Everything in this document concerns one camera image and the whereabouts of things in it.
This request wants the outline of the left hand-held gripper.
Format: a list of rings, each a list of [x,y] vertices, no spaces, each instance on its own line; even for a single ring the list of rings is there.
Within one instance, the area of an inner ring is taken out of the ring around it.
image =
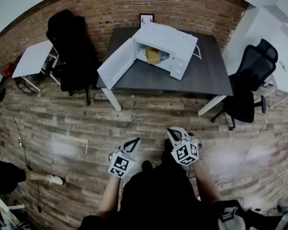
[[[135,165],[135,157],[141,145],[140,138],[127,138],[109,156],[108,173],[123,178]]]

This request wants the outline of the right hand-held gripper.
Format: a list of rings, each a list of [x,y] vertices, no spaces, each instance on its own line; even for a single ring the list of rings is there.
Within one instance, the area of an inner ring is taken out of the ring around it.
[[[167,129],[169,140],[174,147],[171,152],[176,163],[187,166],[199,160],[199,149],[202,142],[189,136],[188,130],[182,127],[169,127]]]

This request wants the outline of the yellow container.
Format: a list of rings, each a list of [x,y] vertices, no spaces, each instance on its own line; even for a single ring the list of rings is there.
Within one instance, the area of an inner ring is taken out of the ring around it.
[[[161,52],[159,49],[147,46],[145,49],[145,55],[148,64],[156,65],[160,63]]]

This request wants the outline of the white microwave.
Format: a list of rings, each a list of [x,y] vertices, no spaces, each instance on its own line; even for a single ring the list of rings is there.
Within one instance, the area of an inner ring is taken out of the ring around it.
[[[168,71],[171,77],[181,80],[197,47],[197,41],[198,38],[191,34],[150,22],[143,25],[110,55],[97,72],[106,88],[111,89],[135,60],[147,63],[145,49],[151,46],[161,52],[160,63],[154,66]]]

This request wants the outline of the person's right forearm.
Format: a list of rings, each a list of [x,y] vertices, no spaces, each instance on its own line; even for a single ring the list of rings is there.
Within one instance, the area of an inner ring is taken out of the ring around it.
[[[207,170],[205,162],[199,159],[192,164],[192,168],[201,201],[208,205],[221,201],[219,190]]]

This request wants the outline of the person's left forearm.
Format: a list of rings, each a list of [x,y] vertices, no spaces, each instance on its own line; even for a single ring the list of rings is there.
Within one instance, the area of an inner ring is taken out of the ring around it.
[[[119,190],[121,179],[114,175],[110,176],[98,205],[96,215],[104,219],[112,217],[118,210]]]

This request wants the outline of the person's black clothing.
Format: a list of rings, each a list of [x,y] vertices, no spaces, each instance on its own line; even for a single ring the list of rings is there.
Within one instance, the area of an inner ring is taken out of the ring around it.
[[[164,151],[161,165],[126,183],[112,217],[86,216],[77,230],[218,230],[213,205],[196,198],[186,171]]]

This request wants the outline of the dark grey table white legs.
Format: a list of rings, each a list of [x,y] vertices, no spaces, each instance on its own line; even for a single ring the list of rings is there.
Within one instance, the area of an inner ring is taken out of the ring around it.
[[[105,60],[138,30],[139,28],[132,27],[116,28],[110,39]],[[121,111],[121,107],[112,92],[113,89],[191,92],[217,96],[232,95],[228,73],[216,39],[211,35],[181,32],[198,38],[197,47],[181,80],[171,77],[170,73],[164,69],[138,59],[111,89],[106,88],[101,77],[98,77],[97,87],[104,92],[117,111]]]

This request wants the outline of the grey and black bag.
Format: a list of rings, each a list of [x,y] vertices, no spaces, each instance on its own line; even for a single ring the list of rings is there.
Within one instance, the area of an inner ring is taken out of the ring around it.
[[[245,211],[237,200],[214,203],[218,230],[246,230]]]

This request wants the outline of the black mesh office chair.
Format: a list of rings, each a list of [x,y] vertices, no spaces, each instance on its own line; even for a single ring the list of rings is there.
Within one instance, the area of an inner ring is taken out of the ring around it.
[[[256,107],[260,106],[265,114],[265,97],[261,96],[260,100],[255,102],[253,93],[275,71],[277,60],[277,50],[263,38],[257,46],[246,46],[237,72],[229,76],[233,96],[227,96],[222,100],[223,109],[211,122],[213,123],[222,113],[227,113],[232,120],[232,126],[229,127],[232,131],[236,127],[235,120],[252,123]]]

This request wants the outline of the black padded office chair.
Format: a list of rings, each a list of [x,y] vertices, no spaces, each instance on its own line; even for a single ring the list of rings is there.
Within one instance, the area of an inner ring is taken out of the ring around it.
[[[46,36],[63,63],[59,70],[48,72],[60,76],[60,88],[70,96],[84,89],[86,104],[90,105],[88,89],[96,83],[100,62],[88,37],[84,17],[73,15],[70,10],[60,11],[49,19]]]

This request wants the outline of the framed deer picture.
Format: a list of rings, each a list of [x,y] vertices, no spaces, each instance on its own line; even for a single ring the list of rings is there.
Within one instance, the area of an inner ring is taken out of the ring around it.
[[[140,13],[140,27],[150,22],[154,22],[154,14]]]

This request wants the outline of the small white table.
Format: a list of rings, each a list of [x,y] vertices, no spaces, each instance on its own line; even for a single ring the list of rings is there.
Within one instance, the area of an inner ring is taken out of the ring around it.
[[[55,68],[59,60],[59,54],[49,40],[28,47],[20,58],[13,72],[12,78],[14,79],[21,77],[23,80],[25,80],[32,87],[34,87],[40,92],[41,89],[35,86],[26,77],[33,74],[38,74],[40,72],[44,73],[43,66],[48,57],[54,60],[54,63],[51,67]]]

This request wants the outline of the white metal rack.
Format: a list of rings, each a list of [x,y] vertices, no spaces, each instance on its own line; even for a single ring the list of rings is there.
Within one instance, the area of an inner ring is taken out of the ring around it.
[[[21,230],[21,222],[11,211],[23,208],[23,204],[8,207],[0,198],[0,213],[5,224],[3,230]]]

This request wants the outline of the red object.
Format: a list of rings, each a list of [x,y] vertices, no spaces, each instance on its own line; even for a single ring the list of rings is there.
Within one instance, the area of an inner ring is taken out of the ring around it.
[[[4,72],[9,78],[12,79],[13,69],[14,69],[13,63],[8,63],[8,64],[5,66],[3,72]]]

